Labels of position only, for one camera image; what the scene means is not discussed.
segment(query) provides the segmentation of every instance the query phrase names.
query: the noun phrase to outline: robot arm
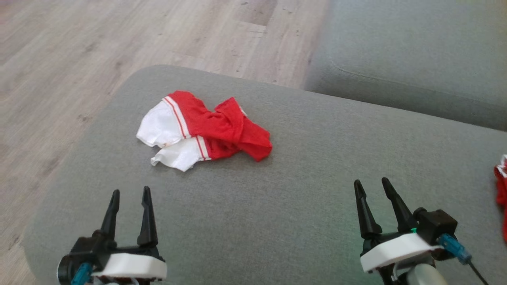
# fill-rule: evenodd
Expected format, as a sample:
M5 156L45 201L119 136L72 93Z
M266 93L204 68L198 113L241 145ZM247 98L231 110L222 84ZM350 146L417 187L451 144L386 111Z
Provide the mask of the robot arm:
M167 276L165 260L157 250L151 191L144 187L142 195L141 231L137 246L118 247L115 242L116 214L120 209L120 191L114 190L102 227L91 237L80 237L58 266L61 285L134 284L148 285Z
M455 257L452 253L459 253L460 261L468 264L472 257L455 239L458 222L443 210L428 212L419 208L412 214L387 178L382 179L382 185L398 222L397 232L382 233L366 202L361 182L354 182L359 228L364 239L360 255L364 272L377 271L384 285L447 285L436 270L435 260L451 259Z

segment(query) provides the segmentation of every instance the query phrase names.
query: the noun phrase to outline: gray fabric upholstery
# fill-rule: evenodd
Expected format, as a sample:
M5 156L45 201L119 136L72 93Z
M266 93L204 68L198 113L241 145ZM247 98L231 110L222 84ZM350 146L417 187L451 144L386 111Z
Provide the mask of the gray fabric upholstery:
M209 108L235 96L272 134L272 155L199 162L182 173L152 167L157 152L135 138L146 112L167 93L189 90ZM491 284L507 273L493 165L507 133L303 90L159 65L120 88L65 158L27 228L26 256L40 284L79 236L100 227L121 191L119 245L136 243L142 188L152 189L160 284L380 284L363 273L353 182L361 179L377 222L396 230L381 178L411 210L442 208ZM477 284L456 260L438 264L450 284Z
M507 2L331 2L306 90L507 130Z

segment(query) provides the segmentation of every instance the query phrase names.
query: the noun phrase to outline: red fabric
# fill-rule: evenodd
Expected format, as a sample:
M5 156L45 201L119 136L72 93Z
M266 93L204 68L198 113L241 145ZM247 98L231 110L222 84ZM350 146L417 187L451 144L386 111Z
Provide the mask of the red fabric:
M208 156L214 160L219 158L228 158L240 151L239 147L235 146L231 142L214 138L204 138L206 143L206 149L208 150Z
M243 150L261 161L271 153L270 133L247 118L235 98L225 100L211 112L188 91L168 96L178 104L190 135L204 137L211 159L230 157Z
M498 194L496 202L504 207L503 209L503 238L507 241L507 161L503 161L502 165L495 166L495 176L497 178L496 188Z
M169 94L179 106L191 136L216 138L234 144L239 142L243 129L243 113L239 106L227 101L225 112L211 112L204 103L188 91L176 91Z
M241 107L234 97L231 97L216 106L217 113L225 114L226 117L241 117L241 132L237 142L234 144L241 150L252 156L255 161L259 162L269 156L273 146L269 141L270 133L254 124L241 111Z

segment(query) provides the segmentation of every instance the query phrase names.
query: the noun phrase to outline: wooden floor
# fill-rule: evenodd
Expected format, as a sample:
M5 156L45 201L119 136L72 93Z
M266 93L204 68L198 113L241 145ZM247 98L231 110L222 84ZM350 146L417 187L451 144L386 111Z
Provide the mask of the wooden floor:
M172 64L298 88L328 0L0 3L0 283L35 284L23 231L69 149L125 79Z

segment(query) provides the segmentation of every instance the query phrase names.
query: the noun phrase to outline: blue cable connector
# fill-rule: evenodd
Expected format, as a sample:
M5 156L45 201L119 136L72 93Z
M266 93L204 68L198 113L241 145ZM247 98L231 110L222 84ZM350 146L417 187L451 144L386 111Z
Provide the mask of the blue cable connector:
M472 255L466 251L465 247L449 234L441 235L439 244L443 246L445 250L452 253L463 265L468 264L472 259Z
M72 278L70 285L84 285L90 281L92 275L92 265L89 263L83 263L79 267L78 271Z

